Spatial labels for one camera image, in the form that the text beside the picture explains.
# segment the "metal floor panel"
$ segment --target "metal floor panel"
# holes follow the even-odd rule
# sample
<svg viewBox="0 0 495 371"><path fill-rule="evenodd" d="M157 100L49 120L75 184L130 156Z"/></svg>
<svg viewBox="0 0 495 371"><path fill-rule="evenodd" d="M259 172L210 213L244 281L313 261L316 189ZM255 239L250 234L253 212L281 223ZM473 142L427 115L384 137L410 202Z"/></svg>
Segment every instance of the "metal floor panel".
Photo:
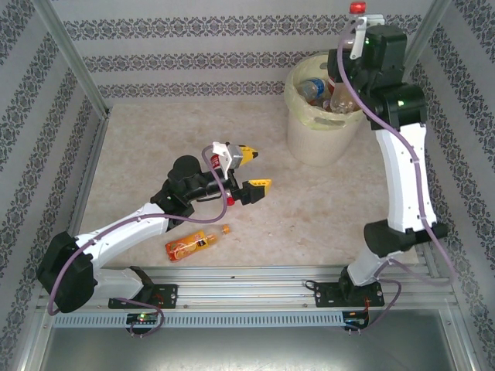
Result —
<svg viewBox="0 0 495 371"><path fill-rule="evenodd" d="M310 371L455 369L438 311L393 311L372 331L340 328L54 328L44 371Z"/></svg>

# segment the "bottle label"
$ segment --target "bottle label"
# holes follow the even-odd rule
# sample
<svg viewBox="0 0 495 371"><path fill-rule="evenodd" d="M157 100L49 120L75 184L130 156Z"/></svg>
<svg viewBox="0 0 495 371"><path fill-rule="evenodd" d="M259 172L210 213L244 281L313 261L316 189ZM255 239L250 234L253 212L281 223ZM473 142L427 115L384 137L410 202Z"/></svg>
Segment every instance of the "bottle label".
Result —
<svg viewBox="0 0 495 371"><path fill-rule="evenodd" d="M308 81L311 81L312 83L314 83L316 85L316 89L318 89L318 91L316 92L315 99L320 98L323 95L323 93L325 92L325 83L323 82L323 80L321 80L321 79L309 79Z"/></svg>
<svg viewBox="0 0 495 371"><path fill-rule="evenodd" d="M199 250L208 248L210 244L202 230L190 234L180 240L175 240L165 245L167 254L171 261L178 261Z"/></svg>

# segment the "red button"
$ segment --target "red button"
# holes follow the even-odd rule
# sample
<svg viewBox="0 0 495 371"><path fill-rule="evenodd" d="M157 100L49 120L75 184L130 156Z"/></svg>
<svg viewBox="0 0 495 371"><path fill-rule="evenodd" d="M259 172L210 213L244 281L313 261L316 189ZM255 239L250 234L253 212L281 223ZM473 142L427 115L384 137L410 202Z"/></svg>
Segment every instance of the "red button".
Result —
<svg viewBox="0 0 495 371"><path fill-rule="evenodd" d="M366 2L351 2L350 14L364 14L366 12Z"/></svg>

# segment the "orange juice bottle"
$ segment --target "orange juice bottle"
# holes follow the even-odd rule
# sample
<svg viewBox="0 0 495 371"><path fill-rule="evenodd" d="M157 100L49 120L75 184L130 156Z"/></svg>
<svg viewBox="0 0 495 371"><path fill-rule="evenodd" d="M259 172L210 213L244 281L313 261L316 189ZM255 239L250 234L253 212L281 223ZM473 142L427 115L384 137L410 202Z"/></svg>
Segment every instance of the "orange juice bottle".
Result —
<svg viewBox="0 0 495 371"><path fill-rule="evenodd" d="M208 233L204 233L203 230L198 230L189 236L167 243L165 248L170 261L179 261L216 243L218 236L212 232L212 230L208 230ZM227 224L221 226L222 234L228 234L229 232L230 228Z"/></svg>

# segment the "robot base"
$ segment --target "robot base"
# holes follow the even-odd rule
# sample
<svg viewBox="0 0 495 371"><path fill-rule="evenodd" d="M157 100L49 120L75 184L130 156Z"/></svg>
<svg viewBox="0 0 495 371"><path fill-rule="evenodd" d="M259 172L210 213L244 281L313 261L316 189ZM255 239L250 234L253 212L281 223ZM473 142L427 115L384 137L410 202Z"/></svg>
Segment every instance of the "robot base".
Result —
<svg viewBox="0 0 495 371"><path fill-rule="evenodd" d="M305 286L314 292L317 308L359 308L383 307L383 291L379 282L355 286L350 280L347 268L342 270L338 282L307 281Z"/></svg>

